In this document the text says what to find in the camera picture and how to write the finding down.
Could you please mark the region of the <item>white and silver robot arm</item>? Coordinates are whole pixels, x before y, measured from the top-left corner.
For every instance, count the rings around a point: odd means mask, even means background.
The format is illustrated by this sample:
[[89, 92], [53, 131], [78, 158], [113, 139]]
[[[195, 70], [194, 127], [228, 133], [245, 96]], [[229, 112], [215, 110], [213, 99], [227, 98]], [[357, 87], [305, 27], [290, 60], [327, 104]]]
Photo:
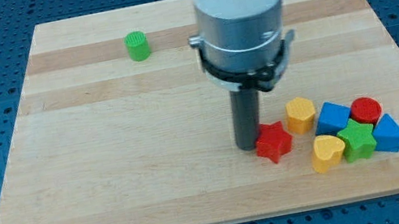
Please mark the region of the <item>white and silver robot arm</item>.
[[193, 0], [204, 57], [241, 73], [271, 62], [281, 43], [282, 0]]

